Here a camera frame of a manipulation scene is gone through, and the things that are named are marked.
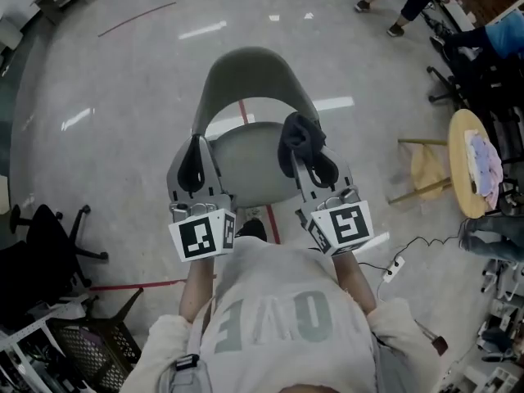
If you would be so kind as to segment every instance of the chair seat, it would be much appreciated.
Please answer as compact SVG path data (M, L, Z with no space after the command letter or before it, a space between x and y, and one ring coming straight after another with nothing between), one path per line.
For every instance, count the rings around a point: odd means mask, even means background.
M282 124L259 122L231 129L213 142L224 189L248 208L285 201L300 191L278 165Z

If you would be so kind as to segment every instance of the floor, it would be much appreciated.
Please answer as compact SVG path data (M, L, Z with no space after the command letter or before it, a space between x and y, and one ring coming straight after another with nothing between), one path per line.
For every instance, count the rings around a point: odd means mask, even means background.
M15 118L12 200L27 215L49 204L65 214L67 228L78 208L91 206L82 246L110 255L108 264L82 261L95 286L184 278L187 266L168 231L166 172L189 136L212 63L234 48L258 45L281 54L322 108L328 146L348 161L375 233L388 233L387 242L360 260L387 266L398 246L416 236L456 234L463 216L452 192L438 201L386 202L408 188L409 147L398 147L396 139L446 138L452 115L446 103L427 102L438 87L426 66L444 69L429 44L430 30L416 19L403 38L392 39L386 29L404 0L382 0L365 15L353 11L357 1L77 4L47 48L32 109ZM176 4L99 37L170 2ZM203 28L213 30L194 33ZM290 108L250 99L246 112L256 121L283 121ZM229 106L218 120L239 115L237 105ZM273 206L278 232L282 242L311 246L294 218L299 204L293 199ZM382 284L381 298L403 296L415 318L446 338L447 368L470 348L490 301L480 293L485 261L461 251L456 240L429 248L415 242L403 256L406 265L392 283ZM364 272L377 288L382 272ZM159 315L176 313L182 288L148 288L129 315L132 333L143 340ZM102 312L113 313L131 294L101 293Z

